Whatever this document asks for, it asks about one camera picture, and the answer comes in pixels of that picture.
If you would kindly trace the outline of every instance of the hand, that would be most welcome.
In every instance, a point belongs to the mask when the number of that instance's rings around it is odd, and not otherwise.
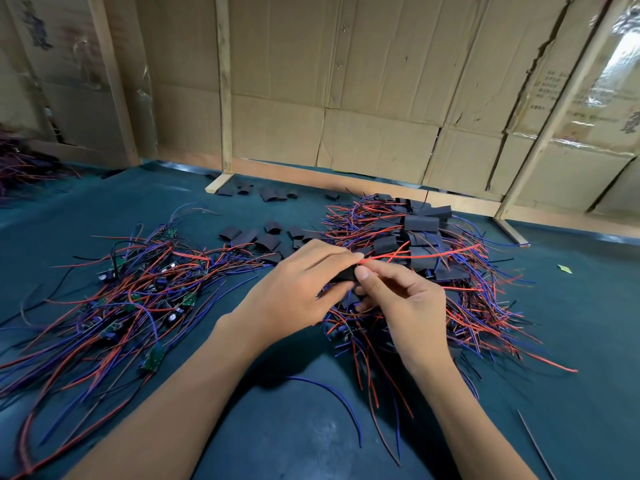
[[[216,328],[220,325],[237,333],[259,355],[278,340],[322,320],[354,282],[337,283],[319,296],[320,292],[336,274],[363,257],[316,239],[309,241],[261,279],[231,314],[220,317]]]
[[[355,270],[360,282],[356,294],[366,293],[359,312],[380,306],[396,350],[404,366],[414,374],[417,367],[451,360],[446,336],[444,290],[399,264],[366,261]]]

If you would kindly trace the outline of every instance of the fingernail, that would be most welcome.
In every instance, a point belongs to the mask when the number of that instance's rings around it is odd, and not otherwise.
[[[354,273],[358,281],[361,282],[363,280],[366,280],[369,277],[369,275],[371,274],[371,270],[368,267],[356,266]]]

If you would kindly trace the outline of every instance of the pile of wires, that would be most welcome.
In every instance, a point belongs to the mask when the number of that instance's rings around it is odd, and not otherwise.
[[[60,160],[30,150],[22,138],[0,132],[0,201],[24,186],[38,186],[77,172]]]
[[[165,354],[220,298],[258,277],[254,273],[235,286],[225,287],[229,276],[270,266],[254,258],[246,245],[224,245],[210,251],[189,247],[188,241],[178,236],[174,217],[175,212],[169,224],[146,238],[140,237],[142,225],[130,237],[106,237],[115,242],[105,257],[60,266],[104,267],[96,278],[100,290],[93,296],[66,302],[46,299],[31,307],[44,303],[73,306],[54,322],[32,325],[21,310],[15,318],[21,316],[25,326],[0,329],[19,328],[35,335],[18,344],[23,348],[16,359],[0,365],[0,399],[8,399],[3,407],[21,393],[38,391],[17,438],[22,476],[59,457],[114,417],[154,375]],[[208,297],[196,307],[206,292]],[[65,393],[69,397],[69,391],[76,391],[75,396],[37,438],[38,445],[46,443],[62,423],[70,429],[72,417],[77,416],[73,411],[80,409],[84,415],[52,455],[34,461],[30,453],[32,426],[54,396]],[[126,398],[107,414],[94,418],[97,407],[115,394]]]
[[[449,206],[432,207],[425,202],[378,194],[361,198],[352,205],[328,206],[328,210],[323,222],[328,228],[322,234],[324,241],[363,252],[364,261],[384,259],[402,264],[444,288],[449,347],[460,374],[476,398],[477,389],[469,374],[475,374],[477,379],[481,377],[464,352],[494,362],[496,355],[516,357],[520,361],[530,356],[564,371],[577,372],[532,352],[537,348],[532,342],[541,342],[524,331],[531,323],[522,314],[511,311],[515,302],[509,304],[498,298],[504,284],[531,282],[500,270],[496,263],[513,258],[491,261],[488,248],[498,243],[485,239],[471,222],[453,216]],[[336,346],[336,356],[353,354],[358,384],[363,390],[365,382],[378,434],[399,465],[399,425],[396,457],[376,421],[374,404],[377,408],[379,403],[371,373],[374,366],[382,371],[384,381],[392,388],[396,417],[396,396],[411,417],[413,414],[381,358],[385,353],[396,353],[384,316],[379,308],[357,312],[355,307],[359,302],[359,297],[349,293],[334,306],[324,318],[324,333],[330,340],[341,342]],[[466,373],[461,362],[472,372]]]

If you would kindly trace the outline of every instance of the workbench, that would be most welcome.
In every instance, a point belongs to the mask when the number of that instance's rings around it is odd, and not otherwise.
[[[109,252],[111,243],[90,235],[128,236],[138,223],[145,225],[145,231],[151,231],[185,203],[199,202],[201,207],[220,214],[194,214],[178,226],[181,236],[207,248],[220,245],[218,233],[228,225],[245,229],[276,220],[285,226],[322,229],[324,207],[330,204],[323,190],[251,177],[234,178],[254,184],[254,191],[249,196],[208,194],[204,188],[209,181],[203,175],[148,164],[105,180],[94,179],[60,198],[39,203],[24,218],[0,228],[0,318],[19,311],[20,302],[40,283],[39,296],[56,286],[64,270],[51,266],[76,262],[73,255],[98,258]],[[300,196],[297,200],[264,202],[257,191],[263,185],[284,191],[294,187]],[[345,194],[342,199],[349,201],[349,196]],[[465,217],[486,231],[489,239],[507,242],[489,219]],[[529,331],[544,342],[540,355],[580,372],[560,371],[533,359],[527,359],[523,367],[511,360],[498,359],[494,364],[469,355],[482,375],[481,381],[474,381],[480,402],[540,479],[548,478],[548,474],[516,409],[522,412],[558,480],[637,477],[640,247],[556,228],[517,223],[514,227],[526,234],[531,247],[502,248],[492,256],[515,257],[514,261],[501,264],[502,269],[516,270],[516,274],[522,273],[536,284],[508,286],[504,299],[517,299],[513,309],[539,324]],[[568,266],[573,273],[560,271],[558,264]],[[89,291],[83,288],[95,281],[98,271],[95,266],[78,268],[64,282],[61,293],[67,293],[68,299],[84,296]],[[251,285],[220,300],[198,329],[167,354],[156,376],[123,413],[34,478],[62,477],[180,367],[203,343],[219,316],[233,310]],[[64,305],[47,305],[30,313],[29,318],[47,323],[66,309]],[[6,350],[17,338],[11,331],[0,332],[0,350]],[[194,478],[455,477],[452,457],[435,418],[399,361],[392,360],[390,367],[416,412],[414,420],[401,414],[401,468],[389,457],[376,434],[367,397],[357,387],[353,358],[334,358],[333,346],[320,329],[308,328],[267,350],[233,396]],[[2,362],[15,354],[15,350],[6,351]],[[362,425],[363,448],[358,447],[353,422],[336,398],[314,385],[284,380],[289,375],[338,389],[352,404]],[[393,408],[384,391],[381,395],[378,422],[394,445]],[[13,444],[33,398],[28,393],[0,411],[0,477],[18,473]],[[42,415],[59,413],[66,400],[61,394]],[[34,448],[34,456],[42,458],[54,451],[56,442],[72,427],[72,421],[66,428],[63,425],[51,441]],[[36,421],[34,444],[43,428],[42,421]]]

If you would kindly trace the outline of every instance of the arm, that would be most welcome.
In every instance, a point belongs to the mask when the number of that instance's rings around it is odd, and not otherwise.
[[[431,406],[465,480],[535,480],[469,391],[449,354],[444,290],[397,264],[356,268],[362,309],[380,305],[396,350]]]
[[[66,480],[188,479],[229,396],[267,347],[322,320],[353,282],[325,284],[363,258],[310,241],[220,317],[205,343],[98,443]]]

